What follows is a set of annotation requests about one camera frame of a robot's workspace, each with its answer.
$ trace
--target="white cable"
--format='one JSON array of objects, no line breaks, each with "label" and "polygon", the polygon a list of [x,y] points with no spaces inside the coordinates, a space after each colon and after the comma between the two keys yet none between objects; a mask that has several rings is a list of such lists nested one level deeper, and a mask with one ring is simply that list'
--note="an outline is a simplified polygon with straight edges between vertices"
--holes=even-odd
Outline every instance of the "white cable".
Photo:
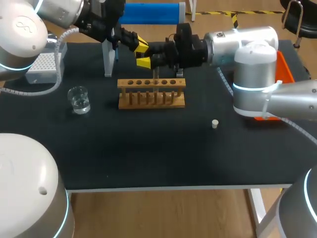
[{"label": "white cable", "polygon": [[60,44],[64,41],[65,38],[67,38],[68,36],[75,34],[75,33],[79,33],[79,28],[72,28],[69,29],[67,31],[65,31],[60,38],[58,39],[58,41],[55,44],[55,49],[54,49],[54,60],[55,60],[55,65],[56,65],[56,75],[57,75],[57,80],[55,85],[45,91],[42,92],[36,92],[36,93],[30,93],[30,92],[20,92],[20,91],[16,91],[13,89],[9,89],[9,88],[0,88],[1,92],[5,92],[5,93],[10,93],[10,94],[15,94],[15,95],[19,95],[19,96],[42,96],[48,93],[51,93],[53,91],[55,91],[61,84],[62,81],[62,76],[61,76],[61,70],[60,70],[60,64],[59,64],[59,48],[60,48]]},{"label": "white cable", "polygon": [[[226,88],[228,89],[229,93],[231,94],[231,96],[233,96],[233,91],[230,87],[230,85],[228,84],[226,78],[224,77],[220,67],[217,68],[217,71],[224,83],[224,85],[226,86]],[[279,118],[281,121],[285,122],[286,124],[289,124],[290,126],[294,127],[296,130],[298,130],[300,133],[302,133],[304,136],[306,136],[309,140],[311,140],[315,145],[317,145],[317,139],[315,137],[313,137],[311,134],[309,134],[307,131],[305,131],[303,128],[301,128],[299,125],[297,125],[296,123],[294,123],[293,121],[287,119],[287,118]]]}]

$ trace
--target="black table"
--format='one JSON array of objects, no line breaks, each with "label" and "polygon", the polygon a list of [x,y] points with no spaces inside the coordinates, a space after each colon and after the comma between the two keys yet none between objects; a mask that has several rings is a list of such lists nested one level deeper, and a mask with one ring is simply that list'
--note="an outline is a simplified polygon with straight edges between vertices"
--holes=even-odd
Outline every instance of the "black table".
[{"label": "black table", "polygon": [[[308,79],[291,42],[281,41],[280,50],[294,78]],[[0,95],[0,132],[42,143],[67,189],[292,184],[317,163],[316,146],[295,129],[236,114],[216,69],[207,65],[185,70],[186,108],[118,110],[118,78],[152,77],[125,47],[119,55],[113,77],[104,78],[100,44],[68,44],[57,91],[34,98]],[[229,68],[222,70],[232,79]],[[160,77],[174,75],[161,68]],[[67,91],[78,85],[88,88],[91,102],[83,116],[74,115],[67,101]],[[21,79],[6,87],[39,91],[48,86]],[[216,130],[213,119],[219,120]],[[317,135],[315,123],[297,123]]]}]

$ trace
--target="small white cap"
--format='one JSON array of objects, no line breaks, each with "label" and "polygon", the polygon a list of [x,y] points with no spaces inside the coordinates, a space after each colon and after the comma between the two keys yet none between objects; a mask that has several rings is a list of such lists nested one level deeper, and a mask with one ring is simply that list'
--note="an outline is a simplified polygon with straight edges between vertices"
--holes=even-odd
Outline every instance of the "small white cap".
[{"label": "small white cap", "polygon": [[213,121],[212,121],[212,127],[213,127],[213,129],[216,129],[217,126],[218,126],[218,124],[219,124],[218,120],[213,120]]}]

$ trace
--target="test tube rack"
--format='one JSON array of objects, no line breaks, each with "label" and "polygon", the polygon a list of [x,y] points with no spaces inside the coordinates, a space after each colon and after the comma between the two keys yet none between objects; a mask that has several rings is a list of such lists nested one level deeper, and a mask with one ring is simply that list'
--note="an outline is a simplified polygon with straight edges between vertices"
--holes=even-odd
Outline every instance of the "test tube rack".
[{"label": "test tube rack", "polygon": [[[118,88],[121,89],[119,109],[184,108],[183,89],[185,87],[184,78],[118,79]],[[132,92],[132,90],[147,88],[151,89],[152,92]],[[161,88],[177,89],[177,92],[159,92]]]}]

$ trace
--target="wooden floor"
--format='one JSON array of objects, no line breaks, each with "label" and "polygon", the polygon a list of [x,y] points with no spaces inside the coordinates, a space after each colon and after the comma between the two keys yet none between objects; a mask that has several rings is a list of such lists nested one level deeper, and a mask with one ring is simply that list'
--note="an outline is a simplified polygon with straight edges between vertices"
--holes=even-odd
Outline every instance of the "wooden floor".
[{"label": "wooden floor", "polygon": [[[197,11],[283,10],[278,0],[197,1]],[[269,25],[278,32],[280,39],[295,40],[294,35],[281,29],[281,14],[238,15],[238,22],[240,28]],[[200,37],[206,32],[233,27],[231,18],[224,15],[199,15],[191,25],[193,33]],[[62,32],[51,24],[48,26],[57,34]],[[125,27],[138,32],[147,41],[162,41],[175,32],[175,26]],[[69,41],[92,40],[77,35]],[[317,67],[313,65],[313,59],[317,54],[317,42],[304,39],[301,45],[300,57],[313,78],[316,78]],[[268,210],[279,195],[279,189],[262,189],[262,194]],[[72,205],[76,220],[75,238],[255,237],[248,199],[243,190],[86,193],[75,195]],[[271,237],[276,238],[279,235],[275,231]]]}]

